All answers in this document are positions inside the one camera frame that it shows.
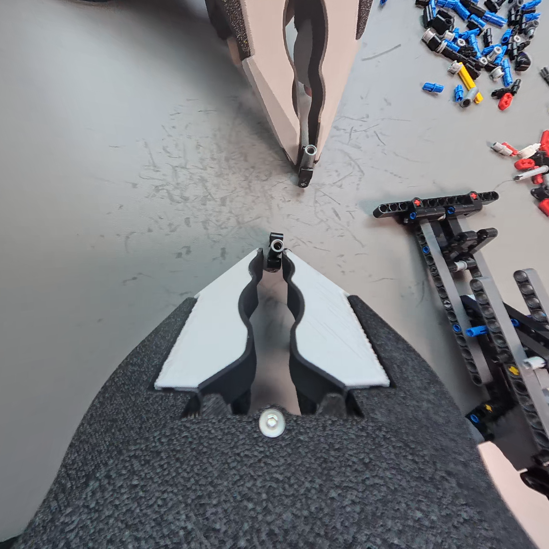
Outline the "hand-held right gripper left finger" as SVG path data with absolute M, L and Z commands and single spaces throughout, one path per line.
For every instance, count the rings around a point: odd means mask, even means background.
M 256 375 L 250 318 L 258 306 L 264 251 L 253 250 L 195 296 L 195 303 L 159 374 L 155 390 L 219 394 L 246 415 Z

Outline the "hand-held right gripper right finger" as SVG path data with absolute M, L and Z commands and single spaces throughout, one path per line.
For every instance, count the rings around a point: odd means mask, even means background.
M 287 306 L 294 318 L 289 371 L 302 415 L 314 415 L 327 395 L 356 410 L 352 390 L 390 386 L 355 313 L 350 295 L 289 250 L 282 254 Z

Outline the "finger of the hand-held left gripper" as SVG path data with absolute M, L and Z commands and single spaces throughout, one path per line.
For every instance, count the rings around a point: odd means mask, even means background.
M 298 164 L 301 128 L 295 67 L 287 50 L 285 15 L 288 1 L 242 1 L 250 56 L 244 72 L 259 99 L 279 145 Z
M 359 49 L 359 1 L 313 1 L 311 9 L 309 140 L 318 162 Z

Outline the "grey black toy chassis model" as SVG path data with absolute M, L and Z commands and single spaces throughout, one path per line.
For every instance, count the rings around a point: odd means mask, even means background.
M 528 314 L 504 303 L 481 249 L 495 228 L 471 230 L 466 217 L 498 200 L 496 192 L 415 197 L 378 206 L 415 234 L 463 363 L 486 400 L 466 418 L 548 497 L 548 294 L 534 269 L 513 278 Z

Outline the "pile of red white pieces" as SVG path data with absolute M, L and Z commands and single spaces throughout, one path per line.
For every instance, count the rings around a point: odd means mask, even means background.
M 494 142 L 490 148 L 501 156 L 513 159 L 516 171 L 513 180 L 532 184 L 530 194 L 539 210 L 548 217 L 548 130 L 542 132 L 538 142 L 520 150 L 507 142 Z

